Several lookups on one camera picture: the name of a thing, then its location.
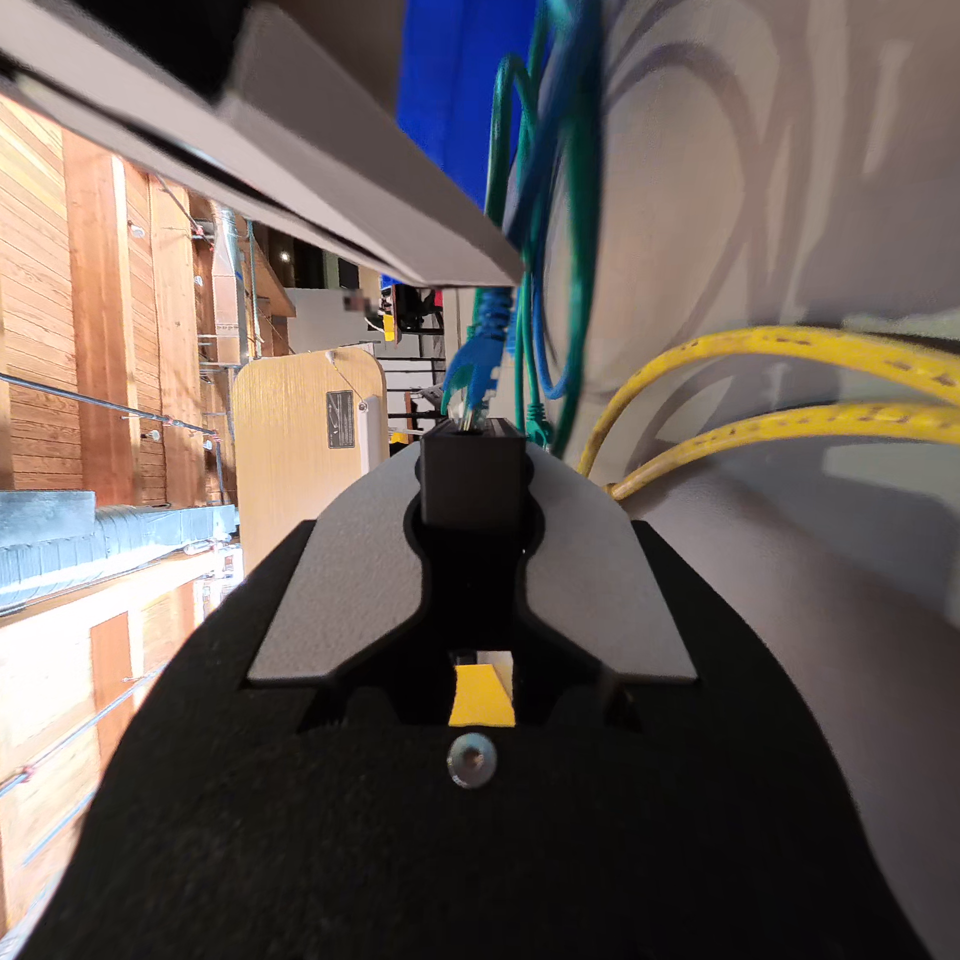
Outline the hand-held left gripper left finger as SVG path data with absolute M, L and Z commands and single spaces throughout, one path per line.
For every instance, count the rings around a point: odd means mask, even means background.
M 253 684 L 323 681 L 420 608 L 424 565 L 405 531 L 420 493 L 411 443 L 318 516 L 247 673 Z

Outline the slim silver ventilation duct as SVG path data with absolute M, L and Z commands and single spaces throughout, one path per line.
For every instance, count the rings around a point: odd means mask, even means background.
M 214 241 L 211 263 L 214 333 L 218 361 L 244 366 L 249 361 L 246 290 L 234 211 L 212 201 Z

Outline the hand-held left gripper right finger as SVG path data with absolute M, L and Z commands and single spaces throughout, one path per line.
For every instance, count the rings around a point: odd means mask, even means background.
M 542 533 L 525 599 L 544 627 L 611 682 L 690 685 L 698 678 L 627 513 L 600 486 L 532 442 L 529 491 Z

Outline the blue panel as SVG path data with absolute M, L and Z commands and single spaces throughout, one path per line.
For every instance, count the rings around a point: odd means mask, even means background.
M 396 110 L 402 131 L 484 208 L 498 66 L 528 52 L 536 1 L 409 1 Z

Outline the black ethernet port box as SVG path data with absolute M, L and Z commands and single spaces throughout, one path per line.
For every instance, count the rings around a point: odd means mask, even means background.
M 519 532 L 530 483 L 527 441 L 506 420 L 463 431 L 446 421 L 419 442 L 416 476 L 427 528 L 464 534 Z

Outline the light wooden table top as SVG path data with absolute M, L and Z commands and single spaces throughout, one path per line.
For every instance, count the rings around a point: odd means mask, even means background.
M 244 366 L 232 392 L 244 570 L 389 458 L 386 376 L 351 345 Z

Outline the large silver ventilation duct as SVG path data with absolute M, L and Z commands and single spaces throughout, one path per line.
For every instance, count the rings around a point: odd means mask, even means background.
M 88 490 L 2 492 L 1 612 L 227 544 L 233 504 L 98 508 Z

